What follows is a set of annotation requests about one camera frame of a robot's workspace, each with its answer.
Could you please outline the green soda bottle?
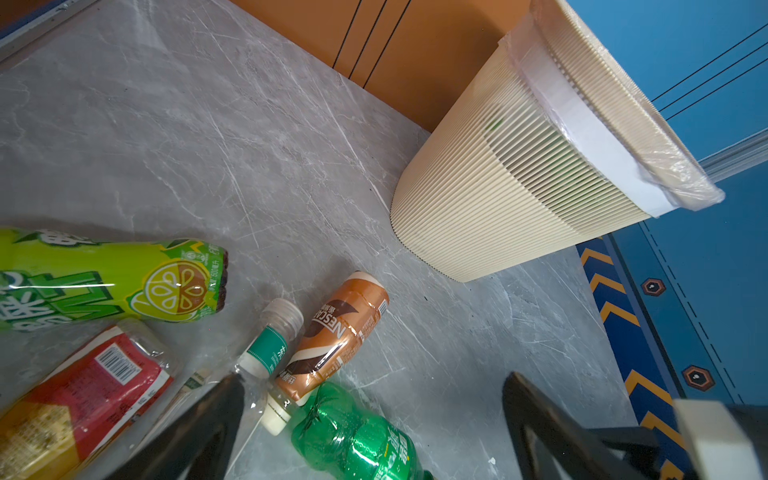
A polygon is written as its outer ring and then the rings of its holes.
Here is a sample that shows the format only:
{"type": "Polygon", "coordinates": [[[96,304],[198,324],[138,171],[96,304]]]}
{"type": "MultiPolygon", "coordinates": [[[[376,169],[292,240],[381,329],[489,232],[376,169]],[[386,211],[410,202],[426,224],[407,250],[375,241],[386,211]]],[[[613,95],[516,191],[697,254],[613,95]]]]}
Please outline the green soda bottle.
{"type": "Polygon", "coordinates": [[[432,479],[411,438],[385,417],[324,383],[301,408],[291,442],[308,466],[335,479],[432,479]]]}

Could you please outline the brown label bottle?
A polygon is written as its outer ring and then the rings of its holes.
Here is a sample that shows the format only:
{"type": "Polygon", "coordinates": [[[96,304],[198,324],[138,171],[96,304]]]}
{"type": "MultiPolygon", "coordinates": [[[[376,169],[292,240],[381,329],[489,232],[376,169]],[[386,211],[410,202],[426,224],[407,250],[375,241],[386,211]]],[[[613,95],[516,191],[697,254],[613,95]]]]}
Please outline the brown label bottle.
{"type": "Polygon", "coordinates": [[[321,384],[349,363],[386,312],[390,297],[372,275],[356,271],[311,318],[287,366],[266,396],[260,426],[279,435],[321,384]]]}

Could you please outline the red yellow label bottle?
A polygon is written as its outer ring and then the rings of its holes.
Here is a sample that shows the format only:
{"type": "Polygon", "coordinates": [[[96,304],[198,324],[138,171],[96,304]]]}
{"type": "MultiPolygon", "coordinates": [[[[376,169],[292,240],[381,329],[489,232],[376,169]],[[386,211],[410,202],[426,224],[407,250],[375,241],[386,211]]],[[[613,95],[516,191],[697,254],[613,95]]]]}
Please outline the red yellow label bottle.
{"type": "Polygon", "coordinates": [[[2,478],[74,478],[153,405],[178,369],[145,323],[102,330],[3,412],[2,478]]]}

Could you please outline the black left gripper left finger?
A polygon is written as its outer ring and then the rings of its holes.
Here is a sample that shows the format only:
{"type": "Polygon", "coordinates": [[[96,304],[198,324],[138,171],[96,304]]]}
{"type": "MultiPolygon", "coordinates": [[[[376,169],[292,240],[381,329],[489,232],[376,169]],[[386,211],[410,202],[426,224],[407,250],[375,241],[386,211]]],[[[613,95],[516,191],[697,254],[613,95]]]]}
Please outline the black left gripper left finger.
{"type": "Polygon", "coordinates": [[[230,374],[112,472],[111,479],[223,479],[244,411],[245,388],[230,374]]]}

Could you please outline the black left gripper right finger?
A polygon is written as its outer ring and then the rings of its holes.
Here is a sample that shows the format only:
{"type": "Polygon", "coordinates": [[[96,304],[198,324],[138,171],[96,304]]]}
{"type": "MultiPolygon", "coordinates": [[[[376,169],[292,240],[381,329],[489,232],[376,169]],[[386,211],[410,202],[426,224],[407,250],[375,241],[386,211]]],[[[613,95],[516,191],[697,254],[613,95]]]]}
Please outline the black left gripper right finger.
{"type": "Polygon", "coordinates": [[[645,431],[585,429],[522,374],[502,389],[504,417],[524,479],[542,479],[558,463],[572,479],[643,479],[645,431]]]}

